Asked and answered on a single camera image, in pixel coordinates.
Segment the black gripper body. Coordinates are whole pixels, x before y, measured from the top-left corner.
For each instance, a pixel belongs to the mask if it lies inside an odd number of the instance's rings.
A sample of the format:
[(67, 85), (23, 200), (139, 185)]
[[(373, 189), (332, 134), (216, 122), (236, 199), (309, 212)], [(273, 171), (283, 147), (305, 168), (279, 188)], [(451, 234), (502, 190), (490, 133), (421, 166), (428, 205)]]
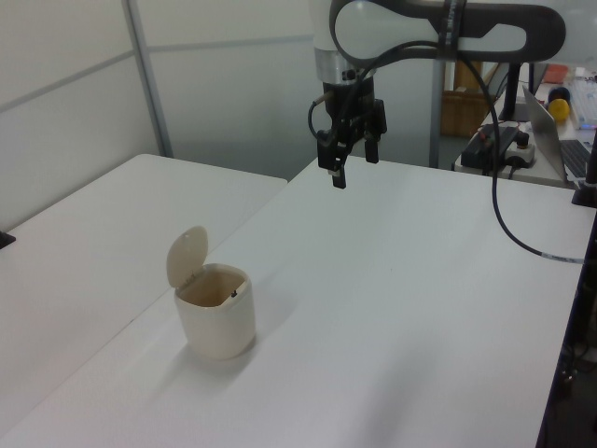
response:
[(358, 136), (376, 136), (374, 78), (367, 77), (360, 84), (337, 85), (323, 83), (324, 94), (330, 94), (325, 100), (327, 114), (331, 118), (331, 127), (323, 131), (328, 136), (338, 127), (337, 136), (350, 136), (357, 130)]

